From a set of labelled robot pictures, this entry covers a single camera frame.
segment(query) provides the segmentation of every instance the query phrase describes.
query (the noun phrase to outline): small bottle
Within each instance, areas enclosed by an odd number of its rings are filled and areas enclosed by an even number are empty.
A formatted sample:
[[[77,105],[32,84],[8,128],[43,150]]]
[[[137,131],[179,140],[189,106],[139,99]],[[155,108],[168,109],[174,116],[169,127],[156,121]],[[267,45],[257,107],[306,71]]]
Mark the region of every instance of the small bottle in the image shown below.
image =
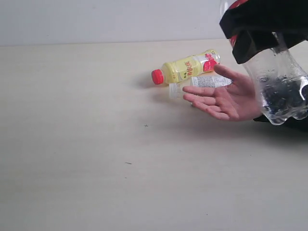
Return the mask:
[[[184,94],[182,89],[186,86],[194,86],[200,88],[220,88],[227,86],[231,83],[231,79],[225,78],[220,75],[191,77],[190,80],[184,82],[170,83],[169,97],[171,99],[182,98]]]
[[[156,85],[182,82],[192,76],[213,71],[219,63],[219,54],[215,50],[207,50],[199,55],[165,63],[161,69],[152,72],[152,80]]]
[[[221,0],[221,17],[249,0]],[[281,125],[293,117],[302,120],[308,116],[305,92],[308,87],[307,73],[293,58],[280,33],[273,33],[278,46],[261,51],[243,64],[256,90],[260,110],[273,125]],[[237,36],[230,39],[232,47]]]

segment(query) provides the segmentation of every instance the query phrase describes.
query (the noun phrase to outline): black sleeve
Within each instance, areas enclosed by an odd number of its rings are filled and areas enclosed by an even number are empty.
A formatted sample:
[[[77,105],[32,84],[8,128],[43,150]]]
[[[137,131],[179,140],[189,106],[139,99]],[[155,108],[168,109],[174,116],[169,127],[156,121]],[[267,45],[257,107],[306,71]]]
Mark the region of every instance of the black sleeve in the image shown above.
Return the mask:
[[[264,116],[260,116],[256,119],[254,119],[256,122],[265,122],[269,123],[269,120]],[[296,120],[294,118],[289,118],[283,126],[287,128],[297,129],[299,131],[308,132],[308,118],[303,120]]]

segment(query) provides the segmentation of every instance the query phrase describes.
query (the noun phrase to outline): table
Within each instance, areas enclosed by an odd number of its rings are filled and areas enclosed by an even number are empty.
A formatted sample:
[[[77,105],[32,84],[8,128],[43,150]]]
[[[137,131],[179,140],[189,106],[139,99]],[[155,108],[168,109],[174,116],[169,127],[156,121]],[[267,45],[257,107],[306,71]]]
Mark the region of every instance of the table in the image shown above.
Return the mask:
[[[0,230],[306,231],[304,133],[216,121],[153,85],[210,48],[244,72],[225,39],[1,47]]]

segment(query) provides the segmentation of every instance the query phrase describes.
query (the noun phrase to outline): bottle cap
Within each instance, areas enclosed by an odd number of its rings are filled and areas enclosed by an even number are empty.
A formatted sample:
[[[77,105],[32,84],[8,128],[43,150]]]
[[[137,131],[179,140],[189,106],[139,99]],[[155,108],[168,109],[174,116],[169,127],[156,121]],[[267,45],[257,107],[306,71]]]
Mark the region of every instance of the bottle cap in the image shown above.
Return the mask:
[[[159,69],[152,71],[152,80],[153,80],[154,84],[156,84],[156,85],[164,83],[163,72]]]

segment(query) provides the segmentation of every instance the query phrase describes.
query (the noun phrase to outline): yellow liquid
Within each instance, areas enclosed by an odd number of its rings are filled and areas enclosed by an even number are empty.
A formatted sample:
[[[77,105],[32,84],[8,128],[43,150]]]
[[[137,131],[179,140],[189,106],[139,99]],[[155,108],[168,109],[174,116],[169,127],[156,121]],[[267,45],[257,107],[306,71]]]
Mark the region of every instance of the yellow liquid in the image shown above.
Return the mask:
[[[220,63],[220,56],[215,50],[207,50],[198,55],[185,59],[165,63],[161,70],[164,73],[165,83],[178,83],[193,76],[213,71],[214,64]]]

